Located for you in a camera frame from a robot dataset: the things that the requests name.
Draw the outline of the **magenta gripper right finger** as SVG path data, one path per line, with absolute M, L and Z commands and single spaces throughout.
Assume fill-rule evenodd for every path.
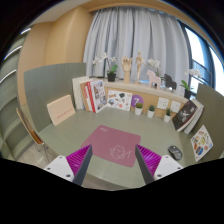
M 144 182 L 150 184 L 154 181 L 155 171 L 160 163 L 161 156 L 139 144 L 135 146 L 137 158 Z

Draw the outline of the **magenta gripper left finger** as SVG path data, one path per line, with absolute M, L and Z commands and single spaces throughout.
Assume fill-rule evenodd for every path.
M 66 157 L 74 174 L 73 182 L 82 185 L 90 160 L 92 157 L 92 145 L 85 146 Z

